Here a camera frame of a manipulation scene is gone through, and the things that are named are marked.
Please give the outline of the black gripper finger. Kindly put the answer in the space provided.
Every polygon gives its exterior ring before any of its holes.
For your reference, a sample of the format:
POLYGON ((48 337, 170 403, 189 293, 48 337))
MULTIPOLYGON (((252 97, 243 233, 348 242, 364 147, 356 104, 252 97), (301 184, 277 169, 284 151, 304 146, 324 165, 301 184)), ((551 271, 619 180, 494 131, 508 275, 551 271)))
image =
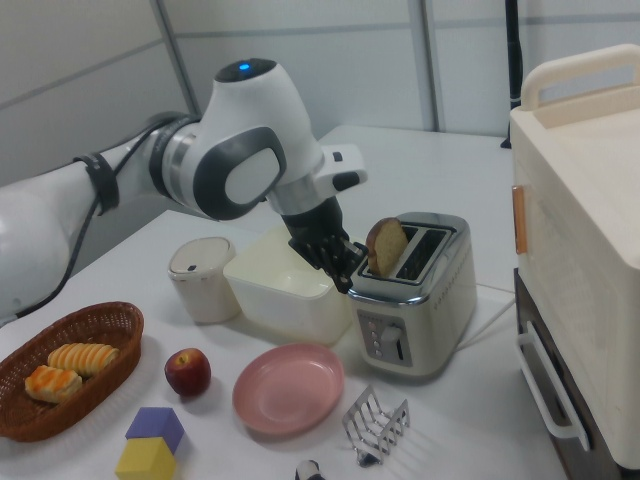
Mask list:
POLYGON ((351 280, 347 273, 346 247, 342 238, 332 235, 311 243, 291 238, 288 245, 314 269, 322 270, 339 293, 348 292, 351 280))
POLYGON ((342 269, 356 270, 366 258, 366 246, 348 239, 342 240, 342 269))

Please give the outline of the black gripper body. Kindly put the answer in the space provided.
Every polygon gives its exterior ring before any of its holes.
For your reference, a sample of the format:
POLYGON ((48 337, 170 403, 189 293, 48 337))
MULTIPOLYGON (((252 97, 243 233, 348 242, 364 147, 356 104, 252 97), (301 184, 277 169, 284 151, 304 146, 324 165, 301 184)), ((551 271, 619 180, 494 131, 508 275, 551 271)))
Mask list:
POLYGON ((289 245, 296 251, 319 248, 340 251, 343 241, 348 239, 342 219, 342 210, 336 197, 324 200, 307 212, 282 217, 291 236, 289 245))

